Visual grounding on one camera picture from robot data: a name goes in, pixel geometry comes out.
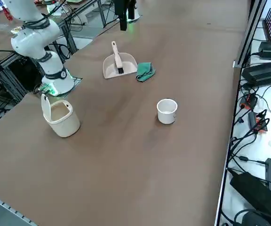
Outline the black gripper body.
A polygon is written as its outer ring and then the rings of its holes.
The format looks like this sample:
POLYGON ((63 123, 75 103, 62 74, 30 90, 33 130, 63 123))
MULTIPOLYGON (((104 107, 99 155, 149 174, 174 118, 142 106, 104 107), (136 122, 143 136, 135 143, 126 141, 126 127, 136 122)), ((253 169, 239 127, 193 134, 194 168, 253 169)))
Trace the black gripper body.
POLYGON ((114 0, 116 15, 122 15, 128 11, 128 7, 130 6, 136 6, 136 0, 114 0))

